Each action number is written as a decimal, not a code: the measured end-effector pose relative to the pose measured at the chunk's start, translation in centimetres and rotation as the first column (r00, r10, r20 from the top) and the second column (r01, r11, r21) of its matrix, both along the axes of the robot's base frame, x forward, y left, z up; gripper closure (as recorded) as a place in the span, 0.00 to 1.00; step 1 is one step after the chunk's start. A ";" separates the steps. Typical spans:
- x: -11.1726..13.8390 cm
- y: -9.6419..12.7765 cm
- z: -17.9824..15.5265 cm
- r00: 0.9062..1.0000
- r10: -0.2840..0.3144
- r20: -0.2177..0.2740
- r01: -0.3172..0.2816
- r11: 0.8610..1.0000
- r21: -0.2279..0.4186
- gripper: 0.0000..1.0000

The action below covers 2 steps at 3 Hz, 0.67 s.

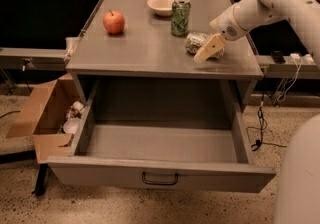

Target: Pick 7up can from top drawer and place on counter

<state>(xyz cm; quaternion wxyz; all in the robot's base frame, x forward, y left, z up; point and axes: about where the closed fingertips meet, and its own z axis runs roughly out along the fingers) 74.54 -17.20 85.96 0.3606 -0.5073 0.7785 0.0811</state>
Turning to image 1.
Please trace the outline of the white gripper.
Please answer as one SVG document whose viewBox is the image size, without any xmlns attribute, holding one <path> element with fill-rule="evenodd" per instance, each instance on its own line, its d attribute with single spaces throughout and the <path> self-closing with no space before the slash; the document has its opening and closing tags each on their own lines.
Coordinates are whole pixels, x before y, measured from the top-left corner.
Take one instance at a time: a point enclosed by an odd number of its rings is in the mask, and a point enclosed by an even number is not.
<svg viewBox="0 0 320 224">
<path fill-rule="evenodd" d="M 224 54 L 226 40 L 235 41 L 245 36 L 248 31 L 242 28 L 235 16 L 238 4 L 233 4 L 224 10 L 209 25 L 216 32 L 197 50 L 194 61 L 202 63 L 209 58 L 219 59 Z"/>
</svg>

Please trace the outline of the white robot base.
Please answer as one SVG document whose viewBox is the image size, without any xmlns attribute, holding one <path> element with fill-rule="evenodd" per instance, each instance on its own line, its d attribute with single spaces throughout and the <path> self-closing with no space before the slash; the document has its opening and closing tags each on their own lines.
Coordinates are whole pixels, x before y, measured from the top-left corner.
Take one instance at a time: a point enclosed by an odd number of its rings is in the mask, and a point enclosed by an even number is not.
<svg viewBox="0 0 320 224">
<path fill-rule="evenodd" d="M 289 142 L 273 224 L 320 224 L 320 115 L 306 121 Z"/>
</svg>

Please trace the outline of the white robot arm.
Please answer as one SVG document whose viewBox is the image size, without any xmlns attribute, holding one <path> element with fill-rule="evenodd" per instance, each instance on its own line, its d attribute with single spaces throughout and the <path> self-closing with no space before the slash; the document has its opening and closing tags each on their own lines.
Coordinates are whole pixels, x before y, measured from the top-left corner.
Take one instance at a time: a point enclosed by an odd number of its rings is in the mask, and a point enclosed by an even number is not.
<svg viewBox="0 0 320 224">
<path fill-rule="evenodd" d="M 320 66 L 320 3 L 316 0 L 241 0 L 210 22 L 214 34 L 194 56 L 198 63 L 251 30 L 279 20 L 289 23 L 306 50 Z"/>
</svg>

